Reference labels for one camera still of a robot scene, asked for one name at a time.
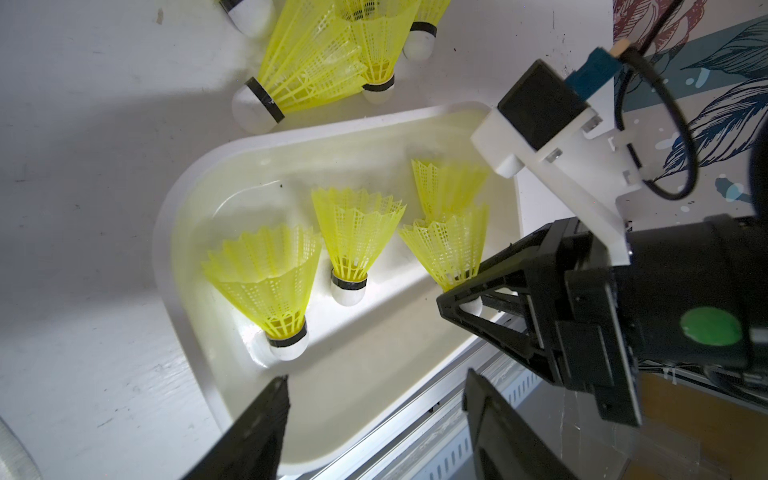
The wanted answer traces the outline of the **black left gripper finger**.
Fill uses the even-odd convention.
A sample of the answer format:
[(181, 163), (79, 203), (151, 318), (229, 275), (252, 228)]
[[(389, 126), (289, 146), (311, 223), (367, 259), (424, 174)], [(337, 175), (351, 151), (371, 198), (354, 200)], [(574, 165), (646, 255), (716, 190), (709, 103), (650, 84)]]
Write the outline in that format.
[(288, 377), (275, 377), (185, 477), (276, 479), (289, 410)]

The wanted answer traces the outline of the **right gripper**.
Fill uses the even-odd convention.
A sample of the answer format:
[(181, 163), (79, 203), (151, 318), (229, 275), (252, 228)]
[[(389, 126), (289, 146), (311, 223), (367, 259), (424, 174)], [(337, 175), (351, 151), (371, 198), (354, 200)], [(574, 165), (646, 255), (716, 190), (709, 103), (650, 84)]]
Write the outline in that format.
[[(545, 377), (591, 394), (602, 419), (640, 426), (634, 364), (605, 249), (574, 217), (537, 233), (539, 244), (510, 244), (483, 260), (474, 277), (438, 296), (440, 316), (515, 360), (536, 360), (541, 349)], [(479, 479), (576, 477), (473, 369), (467, 371), (462, 409)]]

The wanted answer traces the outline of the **yellow shuttlecock three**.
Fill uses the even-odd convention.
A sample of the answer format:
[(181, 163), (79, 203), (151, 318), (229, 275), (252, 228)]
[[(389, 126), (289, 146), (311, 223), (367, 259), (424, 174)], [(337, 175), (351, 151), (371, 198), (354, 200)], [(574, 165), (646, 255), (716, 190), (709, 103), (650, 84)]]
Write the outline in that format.
[(489, 221), (487, 204), (398, 229), (411, 253), (444, 293), (476, 277)]

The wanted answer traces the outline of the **yellow shuttlecock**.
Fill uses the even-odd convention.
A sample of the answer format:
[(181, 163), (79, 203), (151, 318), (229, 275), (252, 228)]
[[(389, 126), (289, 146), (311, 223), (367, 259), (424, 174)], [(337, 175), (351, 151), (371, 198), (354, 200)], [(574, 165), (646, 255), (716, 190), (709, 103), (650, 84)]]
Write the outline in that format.
[(281, 224), (225, 240), (202, 262), (206, 279), (264, 333), (280, 361), (307, 349), (306, 312), (322, 246), (313, 228)]

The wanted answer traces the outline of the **yellow shuttlecock two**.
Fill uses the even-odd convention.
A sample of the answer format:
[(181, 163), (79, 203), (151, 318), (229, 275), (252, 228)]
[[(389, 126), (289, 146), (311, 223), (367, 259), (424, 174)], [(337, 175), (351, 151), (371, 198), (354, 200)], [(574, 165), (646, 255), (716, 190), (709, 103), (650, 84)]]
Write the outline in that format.
[(458, 161), (412, 159), (411, 168), (422, 210), (429, 221), (465, 211), (489, 175), (486, 167)]

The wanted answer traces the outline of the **white storage box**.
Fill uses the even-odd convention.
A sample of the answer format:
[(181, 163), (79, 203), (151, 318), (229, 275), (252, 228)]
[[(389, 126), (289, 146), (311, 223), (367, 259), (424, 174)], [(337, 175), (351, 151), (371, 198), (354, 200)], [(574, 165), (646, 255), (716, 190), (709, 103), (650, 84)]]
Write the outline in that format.
[(322, 258), (306, 314), (307, 348), (283, 362), (266, 338), (204, 278), (222, 241), (262, 226), (315, 227), (316, 188), (365, 188), (422, 216), (410, 162), (478, 163), (471, 134), (488, 113), (464, 102), (236, 140), (192, 163), (168, 192), (154, 229), (155, 281), (183, 352), (222, 430), (276, 376), (290, 395), (278, 472), (321, 468), (370, 433), (457, 358), (473, 339), (439, 315), (439, 287), (393, 238), (363, 300), (330, 294)]

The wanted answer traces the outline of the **yellow shuttlecock four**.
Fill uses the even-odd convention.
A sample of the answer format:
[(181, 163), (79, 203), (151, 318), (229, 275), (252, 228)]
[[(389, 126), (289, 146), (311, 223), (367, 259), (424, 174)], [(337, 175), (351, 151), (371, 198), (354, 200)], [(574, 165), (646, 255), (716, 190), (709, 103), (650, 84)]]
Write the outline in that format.
[(346, 307), (364, 298), (368, 274), (407, 205), (366, 189), (314, 189), (311, 200), (331, 262), (331, 295)]

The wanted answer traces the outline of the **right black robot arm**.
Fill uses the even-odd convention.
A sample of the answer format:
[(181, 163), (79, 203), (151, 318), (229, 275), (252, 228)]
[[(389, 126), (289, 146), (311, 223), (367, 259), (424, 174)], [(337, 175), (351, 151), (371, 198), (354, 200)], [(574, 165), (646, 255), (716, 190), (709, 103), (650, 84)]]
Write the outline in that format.
[(576, 218), (546, 224), (439, 296), (441, 316), (548, 383), (592, 395), (600, 417), (639, 426), (644, 362), (692, 364), (747, 399), (767, 372), (767, 135), (749, 169), (753, 215), (632, 231), (612, 266)]

